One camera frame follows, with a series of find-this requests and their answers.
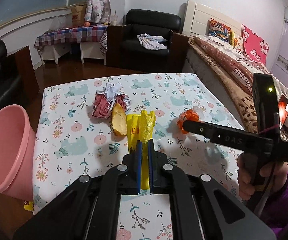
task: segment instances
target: colorful pillow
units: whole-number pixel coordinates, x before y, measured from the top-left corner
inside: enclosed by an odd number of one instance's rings
[[[220,38],[222,41],[229,43],[229,38],[231,35],[231,27],[228,27],[225,24],[217,22],[211,18],[210,29],[208,31],[208,34]]]
[[[242,25],[243,44],[246,55],[255,62],[266,64],[267,53],[269,51],[268,44],[251,29]]]
[[[231,43],[230,44],[240,54],[244,53],[243,38],[233,31],[231,31]]]

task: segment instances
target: yellow plastic bag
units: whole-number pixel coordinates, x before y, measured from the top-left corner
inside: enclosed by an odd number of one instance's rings
[[[154,111],[147,114],[147,111],[142,110],[141,114],[126,116],[128,152],[136,150],[138,140],[142,142],[141,189],[149,189],[148,141],[152,138],[155,120]]]

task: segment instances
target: white headboard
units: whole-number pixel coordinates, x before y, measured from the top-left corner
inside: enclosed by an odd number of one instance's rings
[[[241,35],[241,23],[208,6],[190,0],[187,2],[183,34],[187,36],[208,34],[211,18],[231,27],[233,32]]]

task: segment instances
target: metal screw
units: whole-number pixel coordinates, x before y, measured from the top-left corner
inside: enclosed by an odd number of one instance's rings
[[[171,171],[173,169],[173,165],[172,164],[164,164],[163,169],[166,171]]]
[[[208,174],[203,174],[201,176],[202,181],[209,182],[211,180],[211,176]]]
[[[86,183],[90,180],[90,177],[87,176],[87,175],[82,175],[80,178],[79,178],[79,181],[82,182],[82,183]]]
[[[125,164],[120,164],[119,166],[117,166],[117,169],[119,171],[126,171],[127,170],[127,166]]]

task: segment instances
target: black sofa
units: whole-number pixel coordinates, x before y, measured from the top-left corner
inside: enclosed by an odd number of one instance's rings
[[[181,72],[188,48],[188,37],[177,33],[181,28],[179,16],[131,9],[126,15],[125,23],[119,48],[121,68],[148,73]],[[142,33],[162,36],[167,40],[163,43],[167,49],[145,49],[137,38],[137,35]]]
[[[11,104],[25,107],[39,92],[29,47],[7,55],[0,40],[0,109]]]

